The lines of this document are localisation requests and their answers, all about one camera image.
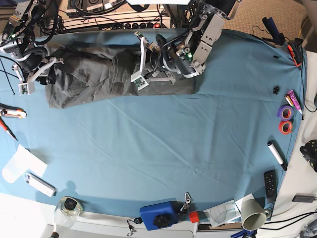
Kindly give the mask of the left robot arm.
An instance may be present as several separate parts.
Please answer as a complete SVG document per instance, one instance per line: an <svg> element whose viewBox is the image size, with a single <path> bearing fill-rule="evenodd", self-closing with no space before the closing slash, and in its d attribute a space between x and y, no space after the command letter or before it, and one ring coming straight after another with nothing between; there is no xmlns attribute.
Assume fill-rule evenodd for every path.
<svg viewBox="0 0 317 238"><path fill-rule="evenodd" d="M145 78L149 79L163 67L168 71L175 70L185 78L202 74L225 21L234 18L240 3L239 0L202 0L185 32L169 41L157 34L158 59Z"/></svg>

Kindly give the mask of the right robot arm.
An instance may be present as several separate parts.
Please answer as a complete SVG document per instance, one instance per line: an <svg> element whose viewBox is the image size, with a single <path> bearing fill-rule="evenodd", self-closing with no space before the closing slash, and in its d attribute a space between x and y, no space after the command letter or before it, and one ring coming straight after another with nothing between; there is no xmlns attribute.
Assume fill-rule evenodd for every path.
<svg viewBox="0 0 317 238"><path fill-rule="evenodd" d="M49 36L37 41L34 28L40 24L47 11L54 12L53 27ZM43 73L41 67L49 62L47 43L57 28L58 5L54 0L26 0L19 2L0 35L0 50L12 57L12 69L16 71L20 82L26 83L30 74Z"/></svg>

